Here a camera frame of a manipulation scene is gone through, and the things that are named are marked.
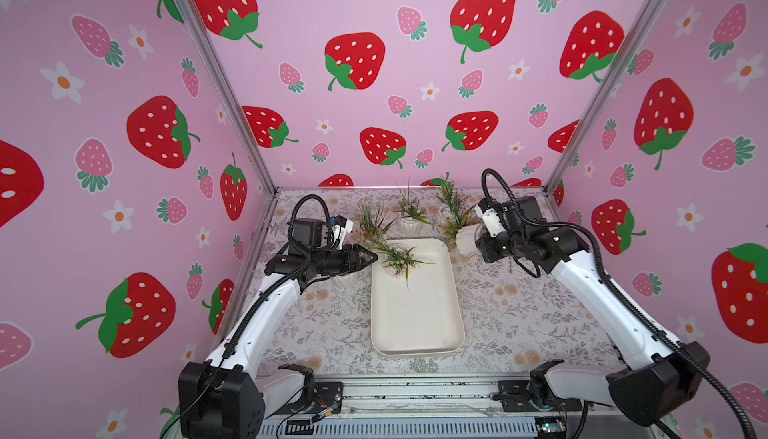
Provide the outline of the white pot pink flower plant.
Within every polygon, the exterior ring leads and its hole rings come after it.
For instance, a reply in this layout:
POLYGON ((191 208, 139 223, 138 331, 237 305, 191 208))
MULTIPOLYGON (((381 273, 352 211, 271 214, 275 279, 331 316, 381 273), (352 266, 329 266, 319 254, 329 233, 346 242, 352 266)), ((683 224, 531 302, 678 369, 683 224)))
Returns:
POLYGON ((415 247, 408 248, 399 243, 383 240, 373 241, 370 246, 378 255, 381 267, 392 277, 403 279, 406 287, 409 287, 411 270, 427 264, 426 261, 416 258, 414 255, 415 247))

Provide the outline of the white pot orange flower plant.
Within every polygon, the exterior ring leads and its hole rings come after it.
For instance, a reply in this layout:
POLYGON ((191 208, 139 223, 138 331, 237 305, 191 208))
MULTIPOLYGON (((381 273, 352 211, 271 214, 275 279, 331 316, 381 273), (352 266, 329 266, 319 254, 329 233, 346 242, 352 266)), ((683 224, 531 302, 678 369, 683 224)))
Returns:
POLYGON ((478 218, 472 210, 460 209, 458 212, 453 212, 447 205, 440 207, 438 229, 451 251, 457 247, 458 233, 465 227, 477 224, 478 218))

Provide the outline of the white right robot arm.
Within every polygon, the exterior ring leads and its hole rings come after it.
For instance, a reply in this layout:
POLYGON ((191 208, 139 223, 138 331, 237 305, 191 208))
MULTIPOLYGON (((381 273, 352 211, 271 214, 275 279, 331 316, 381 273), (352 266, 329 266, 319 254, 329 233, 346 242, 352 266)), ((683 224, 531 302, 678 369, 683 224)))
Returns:
POLYGON ((548 273, 586 306, 617 347, 624 368, 616 371, 572 366, 561 360, 533 369, 528 402, 541 410, 566 400, 614 407, 641 426, 659 425, 664 416, 692 399, 710 357, 698 343, 684 344, 628 298, 608 276, 593 236, 569 223, 483 217, 476 240, 484 260, 505 256, 529 261, 529 275, 548 273))

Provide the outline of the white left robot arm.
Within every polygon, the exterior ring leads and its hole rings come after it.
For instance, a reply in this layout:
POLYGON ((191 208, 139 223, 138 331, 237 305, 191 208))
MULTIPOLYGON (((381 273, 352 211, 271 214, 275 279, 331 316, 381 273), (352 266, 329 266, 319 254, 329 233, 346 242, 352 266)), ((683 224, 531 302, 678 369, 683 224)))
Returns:
POLYGON ((223 342, 178 379, 179 435, 184 438, 254 438, 276 413, 316 405, 314 373, 285 365, 258 377, 263 355, 283 316, 312 284, 371 266, 378 255, 359 244, 304 254, 290 249, 265 267, 268 287, 259 292, 223 342))

